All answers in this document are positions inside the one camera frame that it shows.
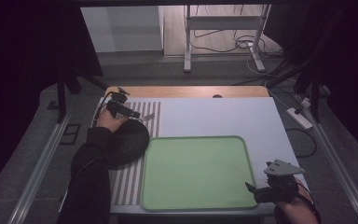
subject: black and white stripes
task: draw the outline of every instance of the black and white stripes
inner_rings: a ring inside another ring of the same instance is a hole
[[[158,137],[161,102],[129,102],[126,107],[138,111],[142,116],[155,114],[144,122],[150,137]],[[145,157],[123,166],[120,170],[109,171],[112,205],[140,204]]]

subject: person's arm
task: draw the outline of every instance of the person's arm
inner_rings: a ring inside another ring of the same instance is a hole
[[[298,193],[312,202],[307,191],[301,186],[299,186]],[[316,216],[311,212],[307,204],[298,198],[294,198],[290,203],[276,202],[275,204],[292,224],[318,224]]]
[[[100,160],[107,143],[127,118],[114,119],[103,109],[95,128],[71,164],[71,182],[57,223],[109,223],[110,183],[107,165]]]

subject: green cutting mat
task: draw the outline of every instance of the green cutting mat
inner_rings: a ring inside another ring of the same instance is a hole
[[[239,136],[153,138],[145,154],[142,206],[149,210],[254,207],[255,184]]]

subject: white cable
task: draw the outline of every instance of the white cable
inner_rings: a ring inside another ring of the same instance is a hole
[[[286,106],[286,108],[290,109],[290,107],[288,105],[284,104],[280,99],[278,99],[278,97],[274,93],[272,93],[272,91],[270,91],[267,87],[266,87],[266,89],[272,95],[272,97],[274,97],[279,103]]]

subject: gray floor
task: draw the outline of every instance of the gray floor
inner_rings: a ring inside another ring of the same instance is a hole
[[[274,69],[282,59],[264,60],[268,71]],[[100,62],[105,77],[101,80],[110,86],[147,86],[147,85],[233,85],[260,75],[252,73],[246,64],[245,56],[196,57],[191,73],[183,71],[182,58],[166,58],[158,54],[121,53],[101,54]],[[79,95],[67,93],[68,102],[74,103],[74,114],[69,123],[81,124],[80,135],[72,146],[59,145],[48,171],[44,177],[35,200],[25,219],[25,223],[54,223],[62,197],[69,182],[69,164],[78,147],[84,142],[87,128],[100,97],[101,90],[80,79],[83,91]],[[248,85],[260,85],[254,81]],[[292,91],[293,81],[280,85],[286,91]],[[288,106],[296,103],[286,93],[272,90]],[[45,89],[40,96],[40,106],[27,133],[6,168],[0,174],[0,223],[7,223],[10,214],[20,198],[31,172],[48,141],[55,125],[58,113],[47,110],[51,101],[56,101],[56,88]],[[285,128],[299,126],[285,113],[286,107],[276,101]],[[358,143],[331,112],[325,101],[321,101],[321,120],[337,149],[339,157],[346,164],[348,172],[358,186]],[[302,133],[290,132],[289,139],[296,154],[309,152],[313,144]],[[298,159],[307,172],[305,177],[310,191],[318,202],[324,223],[358,223],[344,190],[340,186],[331,168],[324,150],[318,145],[315,155]],[[274,223],[268,218],[266,223]]]

